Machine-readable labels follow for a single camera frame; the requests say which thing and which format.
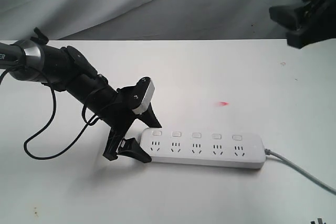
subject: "gray cable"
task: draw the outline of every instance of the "gray cable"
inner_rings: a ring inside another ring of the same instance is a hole
[[[331,186],[328,186],[327,184],[323,183],[321,180],[315,178],[309,172],[306,172],[301,167],[294,164],[292,161],[286,159],[285,157],[283,157],[283,156],[279,155],[278,153],[275,153],[275,152],[273,152],[269,149],[265,149],[265,154],[277,157],[278,159],[282,160],[286,165],[292,167],[294,170],[298,171],[299,173],[301,173],[303,176],[305,176],[306,178],[308,178],[309,180],[311,180],[312,182],[314,182],[318,186],[320,186],[323,189],[327,190],[328,192],[336,195],[336,189],[332,188]]]

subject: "power outlet socket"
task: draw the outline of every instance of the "power outlet socket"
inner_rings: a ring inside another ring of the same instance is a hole
[[[161,163],[258,169],[266,160],[261,138],[251,133],[148,128],[140,146]]]

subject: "white table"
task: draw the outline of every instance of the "white table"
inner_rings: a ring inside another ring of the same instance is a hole
[[[285,40],[52,41],[72,45],[116,89],[150,76],[163,126],[259,134],[266,148],[336,186],[336,40],[302,50]],[[87,129],[63,156],[36,161],[23,141],[51,114],[39,83],[7,76],[0,87],[0,223],[295,223],[336,220],[336,197],[267,160],[257,172],[141,164],[101,156],[109,128]],[[229,102],[218,107],[218,101]],[[29,149],[63,149],[84,123],[81,104],[57,93],[51,127]],[[134,123],[127,137],[145,126]]]

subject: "gray fabric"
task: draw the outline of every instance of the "gray fabric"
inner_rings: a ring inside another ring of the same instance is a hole
[[[300,0],[0,0],[0,39],[279,38],[272,5]]]

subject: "wire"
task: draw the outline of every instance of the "wire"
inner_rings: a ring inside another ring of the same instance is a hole
[[[327,184],[323,183],[321,180],[317,179],[316,177],[311,175],[309,172],[306,172],[304,169],[297,166],[292,161],[286,159],[285,157],[281,156],[280,154],[275,153],[275,152],[273,152],[269,149],[265,149],[265,154],[277,157],[278,159],[282,160],[286,165],[292,167],[294,170],[298,171],[299,173],[301,173],[303,176],[305,176],[306,178],[308,178],[309,180],[311,180],[312,182],[314,182],[318,186],[320,186],[323,189],[329,191],[330,193],[336,195],[336,189],[334,189],[331,186],[328,186]]]
[[[83,129],[79,132],[79,134],[77,135],[77,137],[61,152],[53,155],[53,156],[47,156],[47,157],[38,157],[38,156],[35,156],[33,155],[27,148],[27,144],[32,140],[34,139],[35,137],[37,137],[39,134],[41,134],[44,130],[46,130],[52,123],[52,121],[54,120],[55,118],[55,115],[56,115],[56,95],[55,95],[55,89],[51,83],[51,81],[49,80],[49,78],[42,72],[40,71],[39,69],[36,69],[36,68],[33,68],[33,67],[28,67],[28,66],[23,66],[23,65],[20,65],[20,66],[14,66],[14,67],[10,67],[8,69],[6,69],[1,75],[0,75],[0,84],[2,83],[4,77],[6,76],[6,74],[8,74],[9,72],[11,71],[17,71],[19,69],[33,69],[37,72],[39,72],[47,81],[49,87],[50,87],[50,91],[51,91],[51,95],[52,95],[52,107],[53,107],[53,112],[51,114],[51,117],[50,119],[48,120],[48,122],[45,124],[45,126],[42,127],[42,129],[40,129],[38,132],[36,132],[34,135],[32,135],[30,138],[28,138],[25,142],[24,142],[24,151],[25,153],[33,158],[33,159],[37,159],[37,160],[48,160],[48,159],[53,159],[53,158],[56,158],[60,155],[62,155],[63,153],[65,153],[66,151],[68,151],[77,141],[78,139],[82,136],[83,132],[86,130],[86,128],[88,126],[92,126],[94,125],[98,120],[99,118],[96,118],[94,121],[93,119],[97,116],[97,114],[94,114],[89,121],[86,121],[86,124],[85,126],[83,127]]]

